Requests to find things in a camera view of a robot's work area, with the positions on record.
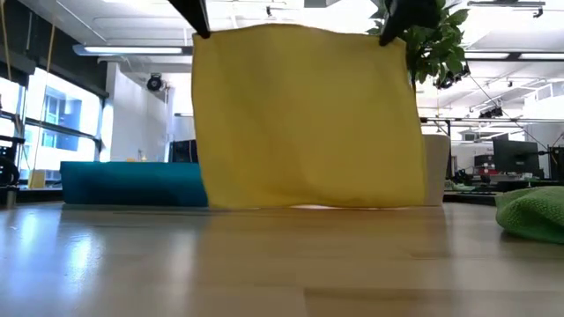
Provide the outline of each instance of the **green towel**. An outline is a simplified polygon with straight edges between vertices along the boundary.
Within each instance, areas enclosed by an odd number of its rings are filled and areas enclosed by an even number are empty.
[[[495,198],[497,223],[515,235],[564,244],[564,187],[527,188]]]

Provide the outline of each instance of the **computer monitor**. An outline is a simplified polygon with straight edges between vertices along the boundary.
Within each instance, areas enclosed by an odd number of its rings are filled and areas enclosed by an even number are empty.
[[[493,162],[495,170],[506,173],[536,173],[538,146],[534,142],[494,140]]]

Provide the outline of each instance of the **cable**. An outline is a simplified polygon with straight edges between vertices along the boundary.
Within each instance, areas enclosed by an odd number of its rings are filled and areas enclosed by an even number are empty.
[[[558,138],[556,139],[556,141],[554,141],[552,147],[554,147],[554,146],[558,143],[558,141],[560,141],[560,140],[562,139],[563,136],[564,136],[564,133],[560,133],[560,136],[558,136]]]
[[[2,32],[4,33],[4,53],[6,55],[6,65],[8,65],[8,79],[11,81],[10,50],[8,49],[8,30],[6,30],[6,17],[4,14],[5,1],[0,4],[0,14],[2,14]]]
[[[19,116],[16,115],[14,116],[14,124],[16,126],[16,131],[18,132],[18,136],[19,137],[26,137],[26,133],[24,132],[24,128],[23,125],[21,124],[21,119],[19,119]],[[27,153],[26,153],[26,143],[24,142],[23,146],[21,147],[21,152],[24,154],[24,159],[26,160],[26,165],[27,165],[27,169],[31,170],[31,167],[29,165],[29,158],[27,157]]]
[[[492,99],[492,97],[490,97],[489,94],[487,94],[487,92],[484,90],[484,88],[482,88],[482,86],[480,86],[480,85],[478,84],[478,82],[476,81],[476,79],[474,79],[474,77],[472,77],[471,75],[470,75],[469,77],[470,77],[470,78],[472,79],[472,81],[476,84],[476,86],[486,95],[486,97],[488,97],[496,106],[499,106],[499,105],[495,102],[495,100]],[[509,114],[507,114],[502,108],[501,108],[501,111],[503,112],[503,114],[505,114],[507,117],[509,117],[509,119],[513,119],[513,118],[511,118],[511,116],[510,116]],[[517,121],[513,121],[513,123],[514,123],[517,127],[519,127],[519,129],[521,129],[525,134],[527,134],[527,135],[530,136],[533,140],[535,140],[538,144],[540,144],[540,146],[542,146],[543,149],[545,149],[545,150],[548,151],[548,149],[546,148],[546,146],[545,146],[544,144],[540,143],[540,141],[537,140],[536,137],[534,137],[531,133],[529,133],[527,130],[525,130],[525,128],[524,128],[523,126],[521,126],[519,123],[517,123]]]
[[[476,168],[476,166],[468,166],[468,167],[466,167],[466,168],[458,168],[457,170],[458,170],[458,171],[466,171],[466,170],[469,169],[469,168]]]
[[[439,122],[434,122],[434,124],[437,126],[437,128],[439,128],[440,131],[442,131],[442,133],[444,133],[445,136],[449,136],[449,133],[447,131],[445,131],[440,125]]]
[[[40,142],[40,137],[41,137],[41,130],[43,129],[43,118],[45,117],[45,111],[46,111],[46,103],[45,103],[45,99],[47,97],[47,83],[48,83],[48,76],[49,76],[49,72],[51,71],[51,57],[53,55],[53,42],[55,41],[55,11],[53,11],[52,17],[51,17],[51,36],[50,36],[50,40],[49,40],[49,51],[47,53],[47,65],[46,65],[46,71],[47,74],[45,75],[45,85],[43,86],[43,99],[41,101],[41,114],[40,114],[40,120],[39,120],[39,127],[37,130],[37,143],[35,143],[35,155],[33,156],[33,170],[31,172],[30,175],[33,175],[33,173],[36,171],[35,167],[37,167],[37,153],[39,152],[39,142]]]

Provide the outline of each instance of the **wooden table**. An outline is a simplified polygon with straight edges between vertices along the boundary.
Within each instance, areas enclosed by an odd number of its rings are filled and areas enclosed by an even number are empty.
[[[0,211],[0,315],[564,315],[564,247],[494,213]]]

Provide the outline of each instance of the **yellow towel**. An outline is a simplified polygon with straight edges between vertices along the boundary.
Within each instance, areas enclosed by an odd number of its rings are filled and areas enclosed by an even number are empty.
[[[194,36],[192,98],[210,205],[423,205],[405,44],[305,26]]]

